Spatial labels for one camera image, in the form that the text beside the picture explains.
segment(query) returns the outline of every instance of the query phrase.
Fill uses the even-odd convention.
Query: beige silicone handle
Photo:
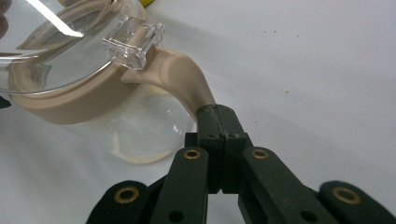
[[[124,83],[147,83],[174,95],[196,120],[203,105],[214,105],[215,99],[199,66],[187,55],[170,49],[150,50],[151,63],[141,71],[129,69],[121,77]]]

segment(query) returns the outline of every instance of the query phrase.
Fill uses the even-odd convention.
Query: glass teapot
[[[0,92],[125,161],[170,155],[215,103],[198,65],[159,47],[163,25],[137,1],[2,4]]]

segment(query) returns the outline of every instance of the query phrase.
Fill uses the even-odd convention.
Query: teapot lid
[[[76,83],[109,64],[102,39],[135,0],[0,0],[0,92],[31,94]]]

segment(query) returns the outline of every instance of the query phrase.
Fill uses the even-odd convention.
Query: clear glass
[[[109,62],[102,38],[135,0],[2,0],[0,92],[57,90]]]
[[[182,148],[192,119],[167,91],[140,84],[122,105],[103,116],[64,127],[124,161],[148,163]]]
[[[103,43],[111,61],[142,70],[147,63],[146,54],[153,45],[163,40],[163,32],[161,23],[148,23],[123,16],[117,27],[103,39]]]
[[[125,58],[137,56],[140,60],[137,66],[129,67],[138,68],[145,64],[145,46],[158,44],[163,38],[163,26],[132,19],[145,18],[137,0],[0,3],[5,3],[0,6],[0,92],[62,94],[62,87],[93,76],[109,63],[106,49],[110,55],[129,49]],[[123,24],[132,26],[123,30]],[[118,31],[128,31],[128,37],[133,37],[140,28],[147,31],[148,42],[115,48]],[[102,43],[105,36],[113,38],[106,49]],[[180,149],[191,125],[190,116],[174,96],[141,84],[122,105],[96,119],[64,127],[125,161],[147,163]]]

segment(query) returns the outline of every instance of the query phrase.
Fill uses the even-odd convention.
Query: white background
[[[312,189],[347,181],[396,215],[395,1],[156,0],[148,14],[255,146]],[[12,106],[0,111],[0,223],[83,223],[109,187],[150,184],[170,163],[120,162]],[[207,223],[243,223],[236,197],[210,196]]]

